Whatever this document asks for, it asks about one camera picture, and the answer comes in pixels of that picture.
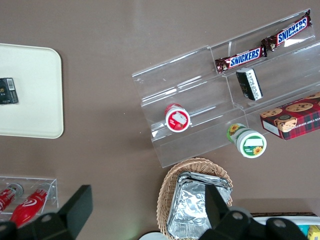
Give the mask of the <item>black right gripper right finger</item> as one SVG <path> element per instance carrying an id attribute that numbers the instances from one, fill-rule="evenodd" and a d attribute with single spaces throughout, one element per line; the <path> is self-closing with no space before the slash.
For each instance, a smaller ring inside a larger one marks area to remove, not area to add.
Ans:
<path id="1" fill-rule="evenodd" d="M 205 211 L 211 225 L 201 240 L 264 240 L 265 227 L 241 207 L 229 207 L 215 185 L 205 186 Z"/>

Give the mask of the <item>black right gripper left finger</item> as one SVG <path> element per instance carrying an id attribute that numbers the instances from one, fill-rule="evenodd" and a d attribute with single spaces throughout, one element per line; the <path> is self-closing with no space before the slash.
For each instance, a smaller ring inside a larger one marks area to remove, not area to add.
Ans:
<path id="1" fill-rule="evenodd" d="M 75 240 L 92 212 L 92 186 L 82 185 L 58 212 L 44 214 L 33 222 L 33 239 Z"/>

